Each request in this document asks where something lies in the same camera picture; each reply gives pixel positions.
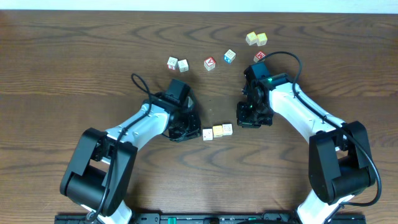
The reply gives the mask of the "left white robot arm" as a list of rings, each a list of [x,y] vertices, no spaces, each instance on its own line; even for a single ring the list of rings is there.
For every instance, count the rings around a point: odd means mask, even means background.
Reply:
[[[157,95],[123,123],[83,132],[60,184],[60,193],[88,210],[85,223],[129,223],[124,203],[137,153],[152,138],[169,133],[174,142],[201,134],[193,96]]]

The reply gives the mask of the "yellow wooden block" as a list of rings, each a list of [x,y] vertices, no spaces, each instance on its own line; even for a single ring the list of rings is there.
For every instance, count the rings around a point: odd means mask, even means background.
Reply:
[[[212,130],[213,130],[214,138],[219,138],[219,137],[223,136],[223,126],[222,125],[213,126]]]

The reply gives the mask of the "white wooden block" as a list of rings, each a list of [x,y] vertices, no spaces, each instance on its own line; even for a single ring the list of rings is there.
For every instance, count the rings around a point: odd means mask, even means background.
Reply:
[[[222,124],[223,135],[229,136],[233,134],[233,125],[232,124]]]
[[[212,129],[203,129],[202,136],[204,141],[212,141],[213,140],[213,130]]]

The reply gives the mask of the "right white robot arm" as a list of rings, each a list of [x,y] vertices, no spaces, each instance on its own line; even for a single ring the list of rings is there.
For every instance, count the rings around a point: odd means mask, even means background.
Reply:
[[[248,75],[243,94],[247,100],[237,105],[239,126],[270,126],[277,113],[308,142],[312,189],[296,210],[296,222],[330,222],[354,196],[380,184],[366,128],[359,121],[346,123],[322,109],[286,73],[260,78]]]

